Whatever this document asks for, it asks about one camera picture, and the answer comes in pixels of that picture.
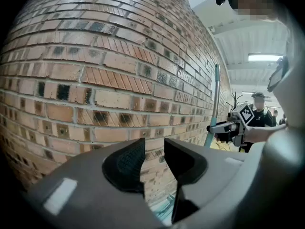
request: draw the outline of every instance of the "white label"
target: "white label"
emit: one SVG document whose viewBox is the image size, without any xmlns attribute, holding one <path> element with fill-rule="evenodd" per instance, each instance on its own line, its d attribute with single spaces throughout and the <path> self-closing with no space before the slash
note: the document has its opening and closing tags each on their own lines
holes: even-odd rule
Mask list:
<svg viewBox="0 0 305 229">
<path fill-rule="evenodd" d="M 63 182 L 48 197 L 47 201 L 43 204 L 43 207 L 52 215 L 57 216 L 64 205 L 68 202 L 76 187 L 77 181 L 64 178 Z"/>
</svg>

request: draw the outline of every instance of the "person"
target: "person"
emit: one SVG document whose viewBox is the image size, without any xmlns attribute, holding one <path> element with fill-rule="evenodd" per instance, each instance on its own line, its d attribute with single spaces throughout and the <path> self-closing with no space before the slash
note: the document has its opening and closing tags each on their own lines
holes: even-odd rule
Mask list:
<svg viewBox="0 0 305 229">
<path fill-rule="evenodd" d="M 290 118 L 289 125 L 291 127 L 304 126 L 305 115 L 301 110 L 301 106 L 303 106 L 302 98 L 299 97 L 304 89 L 304 87 L 300 87 L 300 84 L 305 86 L 304 81 L 302 82 L 299 79 L 304 71 L 302 67 L 305 61 L 305 37 L 302 29 L 295 22 L 288 9 L 278 0 L 232 0 L 231 7 L 239 14 L 248 14 L 255 17 L 255 19 L 263 21 L 278 21 L 287 27 L 288 39 L 285 54 L 288 60 L 289 73 L 281 80 L 273 90 L 273 93 L 281 104 L 282 109 L 284 111 L 289 110 L 287 113 L 287 117 Z M 267 141 L 274 132 L 286 127 L 287 123 L 276 127 L 247 126 L 244 132 L 244 141 L 250 143 Z"/>
<path fill-rule="evenodd" d="M 277 126 L 277 122 L 276 122 L 277 115 L 278 115 L 278 111 L 274 110 L 272 116 L 272 126 Z"/>
<path fill-rule="evenodd" d="M 283 118 L 280 119 L 280 122 L 278 123 L 279 125 L 283 125 L 283 124 L 286 124 L 286 115 L 283 114 Z"/>
<path fill-rule="evenodd" d="M 254 99 L 256 109 L 253 111 L 254 118 L 250 121 L 248 126 L 251 127 L 273 127 L 274 121 L 271 112 L 265 108 L 265 96 L 263 93 L 254 93 L 251 95 Z M 245 142 L 247 146 L 242 147 L 246 153 L 249 152 L 252 142 Z"/>
</svg>

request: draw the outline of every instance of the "brick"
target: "brick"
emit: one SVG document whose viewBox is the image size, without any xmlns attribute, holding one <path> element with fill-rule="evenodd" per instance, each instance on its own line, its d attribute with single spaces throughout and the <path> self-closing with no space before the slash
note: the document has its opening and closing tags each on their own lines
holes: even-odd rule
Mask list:
<svg viewBox="0 0 305 229">
<path fill-rule="evenodd" d="M 190 64 L 193 67 L 193 69 L 195 69 L 197 72 L 200 71 L 198 64 L 196 64 L 196 62 L 194 60 L 190 60 Z"/>
<path fill-rule="evenodd" d="M 120 28 L 116 34 L 117 37 L 121 37 L 137 44 L 143 44 L 145 42 L 145 37 L 134 31 Z"/>
<path fill-rule="evenodd" d="M 45 116 L 45 105 L 44 102 L 35 101 L 35 114 Z"/>
<path fill-rule="evenodd" d="M 198 100 L 197 106 L 198 107 L 203 107 L 203 105 L 204 105 L 204 101 Z"/>
<path fill-rule="evenodd" d="M 20 39 L 18 39 L 18 43 L 15 46 L 15 48 L 24 47 L 27 44 L 27 41 L 29 38 L 30 38 L 30 36 L 24 36 L 24 37 L 21 37 Z"/>
<path fill-rule="evenodd" d="M 67 4 L 62 4 L 58 7 L 58 9 L 56 11 L 60 11 L 60 10 L 73 10 L 75 9 L 77 6 L 77 4 L 74 3 L 67 3 Z"/>
<path fill-rule="evenodd" d="M 31 129 L 36 129 L 36 118 L 33 118 L 32 115 L 20 112 L 18 116 L 18 123 L 25 125 Z"/>
<path fill-rule="evenodd" d="M 35 140 L 36 140 L 37 144 L 40 144 L 42 146 L 47 146 L 44 135 L 41 135 L 41 134 L 38 134 L 38 133 L 34 133 L 34 135 L 35 135 Z"/>
<path fill-rule="evenodd" d="M 160 26 L 163 26 L 163 25 L 164 25 L 164 23 L 163 23 L 161 20 L 157 19 L 156 17 L 154 17 L 153 15 L 151 15 L 151 14 L 149 14 L 149 13 L 144 12 L 144 11 L 141 10 L 141 9 L 132 7 L 132 6 L 127 5 L 127 4 L 123 4 L 123 5 L 121 6 L 121 9 L 128 10 L 128 11 L 130 11 L 130 12 L 133 12 L 133 13 L 136 13 L 136 14 L 141 15 L 141 16 L 143 16 L 143 17 L 146 17 L 146 18 L 148 18 L 149 20 L 153 21 L 154 23 L 156 23 L 156 24 L 158 24 L 158 25 L 160 25 Z"/>
<path fill-rule="evenodd" d="M 40 22 L 42 19 L 43 19 L 43 15 L 40 15 L 40 16 L 36 16 L 36 17 L 34 17 L 31 21 L 30 21 L 30 23 L 29 24 L 35 24 L 35 23 L 38 23 L 38 22 Z"/>
<path fill-rule="evenodd" d="M 153 84 L 149 81 L 143 79 L 136 80 L 133 76 L 94 67 L 85 67 L 81 79 L 86 83 L 110 86 L 143 94 L 151 94 L 153 90 Z M 139 88 L 137 83 L 141 83 L 142 87 Z"/>
<path fill-rule="evenodd" d="M 78 141 L 90 141 L 89 128 L 69 126 L 70 139 Z"/>
<path fill-rule="evenodd" d="M 96 90 L 95 104 L 103 107 L 129 109 L 131 96 L 129 94 Z"/>
<path fill-rule="evenodd" d="M 35 80 L 22 79 L 22 80 L 20 80 L 20 83 L 19 83 L 19 92 L 21 94 L 33 95 L 34 89 L 35 89 L 35 84 L 36 84 Z"/>
<path fill-rule="evenodd" d="M 25 111 L 30 114 L 35 113 L 35 100 L 29 98 L 25 99 Z"/>
<path fill-rule="evenodd" d="M 196 61 L 196 56 L 195 56 L 195 54 L 193 54 L 193 52 L 192 52 L 189 48 L 186 49 L 186 53 L 187 53 L 194 61 Z"/>
<path fill-rule="evenodd" d="M 77 81 L 82 66 L 76 64 L 54 63 L 49 66 L 52 71 L 50 78 L 57 80 Z"/>
<path fill-rule="evenodd" d="M 163 29 L 163 27 L 153 24 L 152 29 L 158 33 L 160 33 L 161 35 L 165 34 L 165 30 Z"/>
<path fill-rule="evenodd" d="M 113 0 L 97 0 L 95 3 L 100 3 L 100 4 L 106 4 L 106 5 L 111 5 L 111 6 L 119 6 L 120 3 L 113 1 Z"/>
<path fill-rule="evenodd" d="M 49 48 L 48 54 L 44 56 L 45 59 L 72 60 L 94 64 L 100 64 L 102 57 L 103 52 L 100 50 L 70 46 L 52 46 Z"/>
<path fill-rule="evenodd" d="M 65 20 L 59 29 L 75 29 L 75 30 L 88 30 L 89 21 L 86 20 Z"/>
<path fill-rule="evenodd" d="M 150 27 L 151 23 L 152 23 L 149 19 L 147 19 L 143 16 L 140 16 L 140 15 L 134 14 L 134 13 L 129 13 L 127 18 L 130 20 L 136 21 L 138 23 L 141 23 L 143 25 L 146 25 L 147 27 Z"/>
<path fill-rule="evenodd" d="M 176 92 L 175 101 L 192 104 L 192 105 L 197 104 L 196 98 L 179 91 Z"/>
<path fill-rule="evenodd" d="M 191 94 L 193 95 L 194 93 L 194 88 L 186 83 L 183 84 L 183 91 L 188 93 L 188 94 Z"/>
<path fill-rule="evenodd" d="M 126 14 L 126 11 L 122 9 L 97 4 L 80 4 L 79 7 L 76 8 L 76 10 L 95 10 L 100 12 L 112 13 L 119 16 L 125 16 Z"/>
<path fill-rule="evenodd" d="M 171 125 L 180 125 L 180 124 L 184 124 L 184 122 L 185 122 L 185 117 L 172 116 Z"/>
<path fill-rule="evenodd" d="M 109 18 L 109 14 L 103 12 L 96 12 L 96 11 L 86 11 L 83 15 L 83 19 L 93 19 L 98 21 L 107 21 Z"/>
<path fill-rule="evenodd" d="M 86 125 L 141 127 L 146 125 L 146 118 L 141 114 L 78 109 L 78 123 Z"/>
<path fill-rule="evenodd" d="M 52 156 L 54 161 L 58 162 L 58 163 L 65 163 L 67 161 L 67 157 L 66 155 L 60 154 L 60 153 L 56 153 L 56 152 L 52 152 Z"/>
<path fill-rule="evenodd" d="M 79 144 L 71 141 L 64 141 L 55 138 L 49 138 L 50 146 L 57 151 L 78 154 L 79 153 Z"/>
<path fill-rule="evenodd" d="M 52 120 L 72 122 L 73 108 L 58 104 L 47 104 L 47 114 Z"/>
<path fill-rule="evenodd" d="M 187 114 L 187 115 L 189 115 L 190 112 L 191 112 L 191 108 L 192 108 L 192 107 L 190 107 L 190 106 L 188 106 L 188 105 L 181 105 L 181 106 L 180 106 L 180 113 L 181 113 L 181 114 Z"/>
<path fill-rule="evenodd" d="M 164 28 L 172 35 L 174 35 L 176 38 L 180 39 L 180 34 L 177 31 L 175 31 L 172 27 L 165 25 Z"/>
<path fill-rule="evenodd" d="M 186 132 L 186 126 L 175 127 L 175 134 Z"/>
<path fill-rule="evenodd" d="M 154 42 L 153 40 L 146 40 L 145 46 L 151 50 L 158 52 L 159 54 L 163 54 L 164 47 L 161 44 Z"/>
<path fill-rule="evenodd" d="M 138 66 L 139 75 L 144 76 L 146 78 L 150 78 L 152 80 L 157 79 L 157 69 L 153 68 L 147 64 L 140 63 Z"/>
<path fill-rule="evenodd" d="M 149 138 L 151 134 L 151 130 L 150 129 L 139 129 L 139 130 L 131 130 L 130 131 L 130 139 L 138 139 L 138 138 Z"/>
<path fill-rule="evenodd" d="M 108 19 L 108 21 L 111 23 L 114 23 L 114 24 L 121 25 L 123 27 L 133 29 L 133 30 L 136 29 L 136 27 L 137 27 L 137 23 L 127 20 L 125 18 L 119 17 L 119 16 L 111 16 Z"/>
<path fill-rule="evenodd" d="M 164 128 L 163 136 L 171 135 L 171 133 L 172 133 L 172 127 Z"/>
<path fill-rule="evenodd" d="M 155 12 L 154 10 L 149 9 L 148 7 L 143 6 L 143 5 L 139 4 L 139 3 L 136 3 L 136 4 L 135 4 L 135 7 L 136 7 L 136 8 L 139 8 L 139 9 L 141 9 L 141 10 L 144 10 L 145 12 L 148 12 L 148 13 L 150 13 L 150 14 L 152 14 L 152 15 L 155 15 L 155 14 L 156 14 L 156 12 Z"/>
<path fill-rule="evenodd" d="M 18 92 L 18 90 L 19 90 L 19 79 L 12 79 L 10 89 L 14 92 Z"/>
<path fill-rule="evenodd" d="M 128 140 L 127 129 L 94 129 L 95 139 L 98 142 L 122 142 Z"/>
<path fill-rule="evenodd" d="M 34 47 L 30 48 L 27 59 L 39 59 L 42 54 L 45 52 L 45 47 Z"/>
<path fill-rule="evenodd" d="M 160 98 L 173 99 L 175 91 L 173 89 L 156 85 L 154 88 L 153 95 Z"/>
<path fill-rule="evenodd" d="M 199 82 L 204 83 L 204 78 L 199 73 L 197 73 L 197 72 L 195 73 L 195 78 Z"/>
<path fill-rule="evenodd" d="M 30 160 L 31 162 L 33 162 L 35 164 L 36 168 L 39 170 L 39 172 L 43 173 L 44 175 L 49 174 L 55 168 L 57 168 L 57 164 L 55 162 L 46 160 L 39 156 L 33 155 L 29 152 L 23 152 L 22 156 L 24 158 Z"/>
<path fill-rule="evenodd" d="M 107 67 L 135 73 L 137 62 L 122 55 L 108 52 L 103 64 Z"/>
<path fill-rule="evenodd" d="M 170 40 L 163 38 L 162 41 L 163 45 L 168 47 L 169 49 L 173 50 L 176 54 L 179 54 L 179 47 L 172 43 Z"/>
<path fill-rule="evenodd" d="M 150 37 L 158 42 L 162 41 L 162 35 L 155 33 L 153 30 L 148 29 L 147 27 L 143 26 L 143 25 L 138 25 L 136 30 L 140 33 L 145 34 L 147 37 Z"/>
<path fill-rule="evenodd" d="M 91 88 L 82 86 L 71 86 L 69 91 L 69 102 L 78 104 L 89 104 L 91 94 Z"/>
<path fill-rule="evenodd" d="M 40 31 L 44 30 L 54 30 L 57 28 L 57 26 L 60 24 L 61 21 L 46 21 L 43 26 L 41 27 Z"/>
<path fill-rule="evenodd" d="M 84 32 L 67 32 L 64 35 L 62 43 L 64 44 L 79 44 L 90 46 L 93 42 L 95 35 Z"/>
<path fill-rule="evenodd" d="M 185 71 L 195 77 L 195 70 L 188 64 L 185 64 Z"/>
<path fill-rule="evenodd" d="M 149 126 L 169 125 L 170 117 L 168 115 L 150 115 Z"/>
<path fill-rule="evenodd" d="M 50 98 L 50 99 L 56 99 L 57 87 L 58 87 L 57 83 L 46 82 L 46 84 L 44 86 L 43 97 Z"/>
<path fill-rule="evenodd" d="M 176 65 L 174 65 L 171 61 L 169 61 L 163 57 L 160 57 L 158 66 L 174 75 L 176 75 L 178 72 L 178 67 Z"/>
<path fill-rule="evenodd" d="M 27 144 L 27 147 L 28 147 L 28 150 L 38 156 L 41 156 L 43 157 L 44 156 L 44 152 L 43 152 L 43 149 L 42 147 L 40 147 L 39 145 L 36 145 L 34 143 L 30 143 L 28 142 Z"/>
<path fill-rule="evenodd" d="M 157 100 L 154 99 L 145 99 L 145 104 L 143 110 L 145 111 L 157 111 Z"/>
<path fill-rule="evenodd" d="M 18 108 L 18 104 L 16 104 L 16 101 L 18 101 L 18 98 L 15 98 L 14 95 L 6 93 L 4 95 L 4 103 L 9 105 L 9 106 L 16 106 Z"/>
<path fill-rule="evenodd" d="M 164 146 L 164 138 L 157 139 L 157 140 L 148 140 L 145 142 L 145 151 L 157 149 L 162 146 Z"/>
</svg>

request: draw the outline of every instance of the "teal pole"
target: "teal pole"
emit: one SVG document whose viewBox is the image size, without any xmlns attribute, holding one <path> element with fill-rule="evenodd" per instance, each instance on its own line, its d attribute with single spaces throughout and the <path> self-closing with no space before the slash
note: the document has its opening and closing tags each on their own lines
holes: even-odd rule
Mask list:
<svg viewBox="0 0 305 229">
<path fill-rule="evenodd" d="M 215 65 L 215 81 L 216 84 L 215 84 L 214 109 L 213 109 L 210 126 L 216 125 L 217 116 L 218 116 L 219 93 L 220 93 L 220 70 L 218 64 Z M 210 148 L 213 138 L 214 138 L 214 134 L 208 132 L 204 143 L 204 147 Z"/>
</svg>

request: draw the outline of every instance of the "hand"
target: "hand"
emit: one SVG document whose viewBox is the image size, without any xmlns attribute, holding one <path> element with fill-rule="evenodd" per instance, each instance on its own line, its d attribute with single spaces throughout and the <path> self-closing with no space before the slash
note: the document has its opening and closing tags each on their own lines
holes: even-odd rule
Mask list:
<svg viewBox="0 0 305 229">
<path fill-rule="evenodd" d="M 249 143 L 266 142 L 270 135 L 279 130 L 286 129 L 286 125 L 275 127 L 250 127 L 246 126 L 244 131 L 244 141 Z"/>
<path fill-rule="evenodd" d="M 216 138 L 216 141 L 217 141 L 217 142 L 220 141 L 221 143 L 225 143 L 225 141 L 222 141 L 222 140 L 220 140 L 220 138 L 218 138 L 218 135 L 217 135 L 217 134 L 215 134 L 214 137 Z"/>
</svg>

